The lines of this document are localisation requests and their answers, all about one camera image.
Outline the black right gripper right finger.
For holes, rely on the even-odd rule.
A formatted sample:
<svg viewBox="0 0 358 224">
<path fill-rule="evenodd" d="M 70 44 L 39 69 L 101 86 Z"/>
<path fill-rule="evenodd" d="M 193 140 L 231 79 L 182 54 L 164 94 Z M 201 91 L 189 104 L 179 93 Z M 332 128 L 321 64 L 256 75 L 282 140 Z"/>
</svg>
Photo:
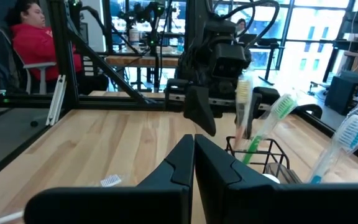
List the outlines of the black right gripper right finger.
<svg viewBox="0 0 358 224">
<path fill-rule="evenodd" d="M 358 224 L 358 184 L 278 184 L 195 136 L 207 224 Z"/>
</svg>

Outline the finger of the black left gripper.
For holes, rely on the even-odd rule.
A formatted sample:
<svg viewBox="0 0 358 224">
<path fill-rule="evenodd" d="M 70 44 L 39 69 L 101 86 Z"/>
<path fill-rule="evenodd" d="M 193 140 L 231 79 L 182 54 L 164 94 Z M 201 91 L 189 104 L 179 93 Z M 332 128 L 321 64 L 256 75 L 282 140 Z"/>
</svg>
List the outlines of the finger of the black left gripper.
<svg viewBox="0 0 358 224">
<path fill-rule="evenodd" d="M 214 114 L 209 104 L 209 89 L 188 80 L 169 79 L 165 89 L 165 109 L 182 112 L 210 136 L 216 135 Z"/>
<path fill-rule="evenodd" d="M 244 139 L 250 139 L 252 134 L 252 122 L 264 116 L 266 111 L 280 98 L 279 92 L 274 88 L 255 87 L 252 92 L 249 117 L 246 124 Z"/>
</svg>

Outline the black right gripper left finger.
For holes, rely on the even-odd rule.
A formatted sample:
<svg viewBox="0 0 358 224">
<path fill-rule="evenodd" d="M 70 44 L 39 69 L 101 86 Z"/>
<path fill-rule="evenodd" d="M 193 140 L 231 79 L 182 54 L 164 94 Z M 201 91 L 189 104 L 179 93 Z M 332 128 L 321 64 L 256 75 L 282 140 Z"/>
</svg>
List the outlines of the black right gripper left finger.
<svg viewBox="0 0 358 224">
<path fill-rule="evenodd" d="M 34 195 L 25 224 L 190 224 L 195 142 L 184 135 L 138 185 L 58 187 Z"/>
</svg>

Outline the green toothbrush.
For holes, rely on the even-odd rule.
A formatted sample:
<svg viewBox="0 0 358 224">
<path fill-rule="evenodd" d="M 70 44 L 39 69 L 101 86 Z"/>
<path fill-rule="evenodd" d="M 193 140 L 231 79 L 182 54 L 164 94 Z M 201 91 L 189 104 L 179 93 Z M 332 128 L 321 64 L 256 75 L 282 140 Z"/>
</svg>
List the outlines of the green toothbrush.
<svg viewBox="0 0 358 224">
<path fill-rule="evenodd" d="M 246 154 L 242 160 L 244 164 L 249 164 L 251 158 L 259 148 L 259 144 L 264 140 L 276 127 L 276 125 L 285 119 L 298 106 L 296 97 L 289 93 L 282 95 L 270 108 L 266 120 L 263 122 L 256 135 L 251 140 Z"/>
</svg>

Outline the white packaged toothbrush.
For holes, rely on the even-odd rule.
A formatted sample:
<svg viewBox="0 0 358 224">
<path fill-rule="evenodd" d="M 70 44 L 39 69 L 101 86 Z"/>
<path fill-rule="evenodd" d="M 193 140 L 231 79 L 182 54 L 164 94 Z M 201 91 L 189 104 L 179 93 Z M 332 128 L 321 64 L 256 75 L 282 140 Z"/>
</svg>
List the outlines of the white packaged toothbrush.
<svg viewBox="0 0 358 224">
<path fill-rule="evenodd" d="M 252 102 L 253 81 L 251 77 L 238 80 L 236 89 L 236 135 L 234 150 L 239 150 L 248 126 L 250 104 Z"/>
</svg>

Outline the teal toothpaste tube white cap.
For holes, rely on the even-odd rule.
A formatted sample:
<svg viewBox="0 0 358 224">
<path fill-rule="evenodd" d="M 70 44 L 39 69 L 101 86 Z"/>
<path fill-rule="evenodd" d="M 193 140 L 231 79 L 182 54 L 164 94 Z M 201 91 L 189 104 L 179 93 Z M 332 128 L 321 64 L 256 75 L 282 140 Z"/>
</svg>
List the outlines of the teal toothpaste tube white cap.
<svg viewBox="0 0 358 224">
<path fill-rule="evenodd" d="M 265 176 L 266 178 L 280 184 L 280 181 L 277 177 L 275 177 L 274 175 L 271 175 L 271 174 L 263 174 L 263 176 Z"/>
</svg>

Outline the purple toothbrush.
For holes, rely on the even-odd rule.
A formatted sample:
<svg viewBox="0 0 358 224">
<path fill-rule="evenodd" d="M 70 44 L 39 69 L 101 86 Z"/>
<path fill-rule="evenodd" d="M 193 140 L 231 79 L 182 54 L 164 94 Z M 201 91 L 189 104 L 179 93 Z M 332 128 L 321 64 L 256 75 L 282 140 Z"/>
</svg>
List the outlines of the purple toothbrush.
<svg viewBox="0 0 358 224">
<path fill-rule="evenodd" d="M 117 184 L 120 184 L 122 182 L 122 179 L 119 175 L 114 174 L 106 177 L 105 179 L 100 181 L 100 184 L 102 187 L 113 187 Z M 24 211 L 20 210 L 15 213 L 11 213 L 8 215 L 5 215 L 3 217 L 0 217 L 0 224 L 8 224 L 13 221 L 21 220 L 24 216 Z"/>
</svg>

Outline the blue toothbrush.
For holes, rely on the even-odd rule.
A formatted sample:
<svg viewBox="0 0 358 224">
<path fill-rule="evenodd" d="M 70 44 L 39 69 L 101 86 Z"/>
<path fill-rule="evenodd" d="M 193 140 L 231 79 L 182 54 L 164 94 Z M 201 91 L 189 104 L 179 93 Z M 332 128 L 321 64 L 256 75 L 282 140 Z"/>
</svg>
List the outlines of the blue toothbrush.
<svg viewBox="0 0 358 224">
<path fill-rule="evenodd" d="M 358 150 L 358 97 L 357 105 L 347 114 L 334 132 L 328 148 L 324 149 L 315 162 L 307 183 L 319 184 L 338 160 Z"/>
</svg>

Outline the black standing desk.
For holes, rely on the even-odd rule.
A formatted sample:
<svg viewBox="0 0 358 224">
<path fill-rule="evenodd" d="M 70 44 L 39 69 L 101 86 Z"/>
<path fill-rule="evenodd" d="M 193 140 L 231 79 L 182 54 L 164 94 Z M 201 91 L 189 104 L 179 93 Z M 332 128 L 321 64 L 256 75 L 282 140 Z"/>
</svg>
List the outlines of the black standing desk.
<svg viewBox="0 0 358 224">
<path fill-rule="evenodd" d="M 262 38 L 249 48 L 252 59 L 249 69 L 265 70 L 264 76 L 259 76 L 259 78 L 270 86 L 274 86 L 274 84 L 269 81 L 273 58 L 275 56 L 275 52 L 281 48 L 282 47 L 278 43 L 278 40 L 275 38 Z"/>
</svg>

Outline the translucent grey plastic cup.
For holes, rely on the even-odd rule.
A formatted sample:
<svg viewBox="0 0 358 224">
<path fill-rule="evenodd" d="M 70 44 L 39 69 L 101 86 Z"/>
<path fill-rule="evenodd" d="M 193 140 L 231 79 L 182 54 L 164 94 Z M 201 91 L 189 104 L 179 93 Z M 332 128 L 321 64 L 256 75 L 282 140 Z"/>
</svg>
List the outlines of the translucent grey plastic cup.
<svg viewBox="0 0 358 224">
<path fill-rule="evenodd" d="M 301 179 L 293 170 L 287 169 L 279 163 L 267 164 L 264 174 L 270 174 L 276 177 L 283 184 L 302 184 Z"/>
</svg>

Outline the person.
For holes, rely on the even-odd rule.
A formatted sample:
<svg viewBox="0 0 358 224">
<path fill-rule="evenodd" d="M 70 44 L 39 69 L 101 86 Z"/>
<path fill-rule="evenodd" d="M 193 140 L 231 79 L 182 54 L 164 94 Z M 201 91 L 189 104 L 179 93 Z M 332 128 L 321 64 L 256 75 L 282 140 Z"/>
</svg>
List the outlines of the person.
<svg viewBox="0 0 358 224">
<path fill-rule="evenodd" d="M 236 29 L 236 37 L 238 38 L 239 35 L 245 30 L 246 28 L 246 20 L 245 19 L 239 19 L 237 21 L 237 29 Z"/>
<path fill-rule="evenodd" d="M 56 62 L 53 32 L 45 25 L 45 16 L 37 0 L 17 0 L 4 20 L 12 32 L 13 49 L 26 64 Z M 78 93 L 104 91 L 109 85 L 105 75 L 87 76 L 81 55 L 72 47 Z"/>
</svg>

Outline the wooden workbench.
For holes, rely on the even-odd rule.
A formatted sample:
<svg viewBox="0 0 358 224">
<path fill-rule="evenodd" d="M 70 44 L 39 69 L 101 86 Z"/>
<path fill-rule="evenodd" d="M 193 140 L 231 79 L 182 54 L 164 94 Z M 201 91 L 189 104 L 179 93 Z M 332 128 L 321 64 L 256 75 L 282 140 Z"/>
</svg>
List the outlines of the wooden workbench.
<svg viewBox="0 0 358 224">
<path fill-rule="evenodd" d="M 163 57 L 159 66 L 176 67 L 178 65 L 178 57 Z M 110 55 L 105 58 L 107 64 L 115 67 L 154 67 L 157 64 L 155 57 L 151 56 L 129 56 L 129 55 Z"/>
</svg>

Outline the black computer case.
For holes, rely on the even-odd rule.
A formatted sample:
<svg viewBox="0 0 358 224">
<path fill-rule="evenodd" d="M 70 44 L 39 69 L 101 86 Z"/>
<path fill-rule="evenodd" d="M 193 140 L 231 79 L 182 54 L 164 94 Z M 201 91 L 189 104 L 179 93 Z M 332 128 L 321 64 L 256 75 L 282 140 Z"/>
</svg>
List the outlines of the black computer case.
<svg viewBox="0 0 358 224">
<path fill-rule="evenodd" d="M 346 115 L 356 105 L 358 97 L 358 79 L 333 77 L 324 105 L 341 115 Z"/>
</svg>

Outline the silver aluminium extrusion bar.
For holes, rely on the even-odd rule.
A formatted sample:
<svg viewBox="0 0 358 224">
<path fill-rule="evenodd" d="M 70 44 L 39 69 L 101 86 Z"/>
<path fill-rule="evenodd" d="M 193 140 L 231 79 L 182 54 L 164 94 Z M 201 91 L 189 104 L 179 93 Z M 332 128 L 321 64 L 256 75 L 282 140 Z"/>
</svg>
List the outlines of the silver aluminium extrusion bar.
<svg viewBox="0 0 358 224">
<path fill-rule="evenodd" d="M 66 75 L 59 75 L 57 84 L 55 86 L 55 91 L 51 101 L 50 109 L 46 119 L 46 126 L 53 126 L 56 124 L 60 117 L 60 112 L 62 110 L 63 99 L 65 97 L 66 90 Z"/>
</svg>

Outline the grey office chair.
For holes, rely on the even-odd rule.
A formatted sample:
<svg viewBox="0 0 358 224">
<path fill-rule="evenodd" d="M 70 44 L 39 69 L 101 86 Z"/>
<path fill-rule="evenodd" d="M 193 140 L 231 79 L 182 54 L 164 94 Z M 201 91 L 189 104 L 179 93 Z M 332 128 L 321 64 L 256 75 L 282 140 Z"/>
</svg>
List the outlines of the grey office chair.
<svg viewBox="0 0 358 224">
<path fill-rule="evenodd" d="M 16 69 L 16 77 L 19 82 L 19 86 L 24 88 L 25 92 L 28 94 L 32 93 L 32 85 L 36 83 L 33 80 L 32 73 L 30 69 L 37 69 L 40 72 L 40 81 L 38 82 L 38 94 L 46 95 L 47 94 L 47 82 L 46 82 L 46 69 L 56 65 L 55 62 L 45 62 L 45 63 L 31 63 L 25 64 L 21 57 L 17 54 L 16 50 L 13 48 L 12 33 L 11 30 L 7 27 L 0 27 L 0 33 L 4 36 L 8 47 L 11 51 L 12 61 Z"/>
</svg>

